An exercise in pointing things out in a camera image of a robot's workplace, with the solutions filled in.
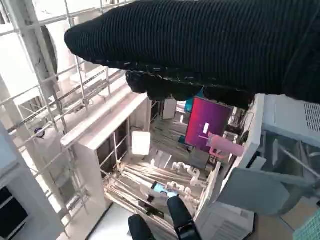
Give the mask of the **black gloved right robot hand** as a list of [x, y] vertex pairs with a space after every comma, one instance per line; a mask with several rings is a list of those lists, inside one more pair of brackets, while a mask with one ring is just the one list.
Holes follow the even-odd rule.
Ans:
[[64, 42], [162, 84], [320, 101], [317, 0], [139, 0], [71, 27]]

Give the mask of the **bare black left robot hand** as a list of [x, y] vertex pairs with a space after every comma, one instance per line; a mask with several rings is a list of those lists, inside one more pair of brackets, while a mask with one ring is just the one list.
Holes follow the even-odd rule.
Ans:
[[[201, 240], [201, 234], [184, 202], [174, 196], [167, 200], [173, 220], [173, 228], [178, 240]], [[146, 221], [135, 214], [128, 218], [128, 226], [133, 240], [156, 240]]]

